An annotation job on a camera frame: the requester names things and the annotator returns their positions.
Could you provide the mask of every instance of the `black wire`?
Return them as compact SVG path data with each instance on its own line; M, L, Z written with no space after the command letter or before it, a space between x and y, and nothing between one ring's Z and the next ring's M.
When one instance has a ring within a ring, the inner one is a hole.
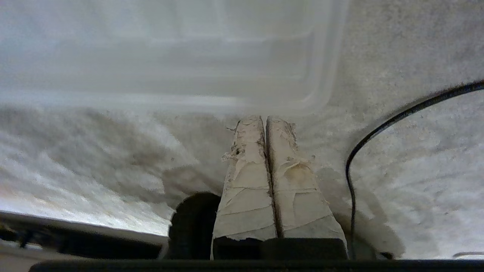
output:
M474 91L481 91L484 89L484 81L479 81L479 82L473 82L468 85L462 85L458 86L455 88L451 88L448 90L445 90L443 93L431 97L429 99L424 100L421 103L418 103L415 106L412 106L394 117L390 118L380 126L378 126L376 129L374 129L372 132L367 134L351 151L351 153L348 156L348 159L346 160L346 167L345 167L345 175L346 175L346 182L348 183L348 189L349 193L351 194L351 227L350 227L350 234L351 234L351 240L350 240L350 246L351 246L351 258L356 259L356 254L355 254L355 247L354 247L354 242L355 242L355 216L356 216L356 195L355 195L355 189L353 187L353 181L351 181L351 177L349 175L349 168L351 166L351 162L353 162L353 158L355 157L356 153L360 151L360 149L371 139L373 139L376 135L380 134L382 131L386 130L396 122L416 113L419 112L425 108L428 108L432 105L435 105L437 103L440 103L442 101L454 98L456 96L474 92Z

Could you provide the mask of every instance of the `plastic container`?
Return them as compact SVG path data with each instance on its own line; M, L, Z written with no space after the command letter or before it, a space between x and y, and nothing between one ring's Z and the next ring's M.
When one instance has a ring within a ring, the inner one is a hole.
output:
M2 0L0 103L308 113L347 0Z

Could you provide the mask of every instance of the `black object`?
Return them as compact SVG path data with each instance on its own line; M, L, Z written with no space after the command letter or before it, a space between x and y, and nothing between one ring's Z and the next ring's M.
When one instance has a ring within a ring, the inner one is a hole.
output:
M333 238L248 238L213 240L215 260L346 260L345 243Z
M418 103L415 106L412 106L380 126L378 126L376 129L374 129L372 132L370 132L368 135L366 135L351 151L351 153L348 156L348 159L346 160L346 166L345 166L345 175L346 175L346 181L348 183L348 189L349 193L351 194L351 227L350 227L350 233L351 233L351 240L350 240L350 246L353 248L354 247L354 237L355 237L355 216L356 216L356 196L355 196L355 189L353 187L353 181L351 180L351 176L349 175L349 168L351 166L351 162L353 162L354 157L356 156L356 153L360 151L360 149L371 139L373 139L376 135L380 134L382 131L385 129L389 128L393 124L397 123L398 121L416 113L419 112L425 108L428 108L432 105L435 105L437 103L443 102L445 100L454 98L456 96L474 92L474 91L481 91L484 89L484 81L478 81L478 82L473 82L468 85L463 85L463 86L458 86L455 88L451 88L448 90L443 91L441 94L437 96L433 96L431 98L428 98L424 100L421 103Z
M213 239L213 259L215 260L259 260L261 240L248 238L232 240L227 237Z
M220 197L197 193L186 198L171 218L169 259L210 259L213 225Z
M2 227L0 239L18 242L20 248L35 244L53 252L106 259L156 259L162 249L161 245L99 233L4 218L1 221L8 228Z
M274 238L260 245L265 260L347 260L345 243L337 238Z
M274 260L144 260L50 261L30 272L462 272L484 271L483 261L274 261Z

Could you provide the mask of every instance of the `black rubber piece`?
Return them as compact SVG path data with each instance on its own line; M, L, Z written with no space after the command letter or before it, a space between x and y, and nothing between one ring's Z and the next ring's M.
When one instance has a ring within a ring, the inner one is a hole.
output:
M35 264L30 272L463 272L484 271L479 260L68 260Z
M213 225L220 197L197 193L186 198L171 217L169 259L210 259Z
M393 124L397 123L398 121L416 113L419 112L425 108L428 108L432 105L435 105L437 103L440 103L442 101L454 98L456 96L474 92L474 91L481 91L484 89L484 81L476 81L467 85L461 85L458 87L454 87L451 89L444 90L441 94L434 95L431 98L425 99L423 102L418 103L417 105L414 105L387 120L380 126L378 126L376 129L374 129L372 132L367 134L351 151L351 153L348 156L348 159L346 160L346 167L345 167L345 175L346 175L346 182L348 184L348 189L349 193L351 194L351 240L350 240L350 246L353 248L354 246L354 237L355 237L355 216L356 216L356 196L355 196L355 189L353 187L353 181L351 180L351 176L349 175L349 168L351 166L351 162L353 162L354 157L356 156L356 153L361 150L361 148L369 142L371 139L373 139L376 135L380 134L382 131L386 130Z

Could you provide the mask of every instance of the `dusty surface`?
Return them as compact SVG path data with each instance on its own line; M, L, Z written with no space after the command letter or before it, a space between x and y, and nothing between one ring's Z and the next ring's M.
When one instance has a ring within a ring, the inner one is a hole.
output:
M395 110L484 78L484 1L353 1L335 91L288 118L343 227L344 160ZM372 140L352 169L357 232L405 258L484 250L484 93L412 116ZM238 117L91 110L0 112L0 209L166 234L194 191L222 191Z

